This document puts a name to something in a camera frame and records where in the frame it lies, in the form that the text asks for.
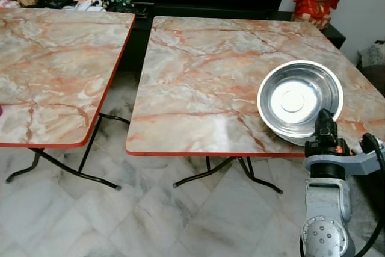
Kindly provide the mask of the dark brown sofa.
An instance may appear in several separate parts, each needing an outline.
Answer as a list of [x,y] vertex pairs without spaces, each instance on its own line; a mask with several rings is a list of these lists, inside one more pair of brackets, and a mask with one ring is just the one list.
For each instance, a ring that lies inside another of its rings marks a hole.
[[376,87],[382,96],[385,95],[385,65],[369,65],[360,68],[366,79]]

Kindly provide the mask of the large stainless steel bowl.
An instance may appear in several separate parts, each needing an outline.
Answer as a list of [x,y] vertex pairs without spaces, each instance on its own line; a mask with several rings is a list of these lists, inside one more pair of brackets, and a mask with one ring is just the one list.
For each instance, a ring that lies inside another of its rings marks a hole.
[[343,87],[330,68],[314,61],[290,61],[265,76],[257,94],[259,116],[267,127],[314,126],[320,109],[337,120]]

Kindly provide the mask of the marble pattern folding table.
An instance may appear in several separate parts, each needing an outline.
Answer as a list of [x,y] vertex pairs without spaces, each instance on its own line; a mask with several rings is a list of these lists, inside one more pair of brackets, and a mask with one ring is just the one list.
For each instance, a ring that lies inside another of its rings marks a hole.
[[262,121],[257,93],[289,61],[330,68],[343,87],[337,125],[349,144],[384,138],[385,99],[305,22],[157,16],[138,82],[126,151],[134,156],[302,158]]
[[120,186],[61,163],[48,149],[91,149],[135,16],[0,8],[0,147],[35,153],[79,178]]

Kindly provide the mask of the small stainless steel bowl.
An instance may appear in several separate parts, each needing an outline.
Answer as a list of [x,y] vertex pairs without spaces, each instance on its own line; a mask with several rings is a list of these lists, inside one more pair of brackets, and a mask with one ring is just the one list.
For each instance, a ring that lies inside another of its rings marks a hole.
[[289,143],[305,146],[308,141],[316,141],[316,128],[314,126],[289,125],[288,127],[277,127],[272,129],[281,139]]

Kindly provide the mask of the grey cushion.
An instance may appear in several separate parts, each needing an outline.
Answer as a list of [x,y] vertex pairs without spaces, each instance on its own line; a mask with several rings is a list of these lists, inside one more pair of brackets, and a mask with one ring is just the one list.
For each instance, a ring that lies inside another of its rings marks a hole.
[[375,42],[369,47],[358,50],[360,57],[360,67],[384,65],[384,43]]

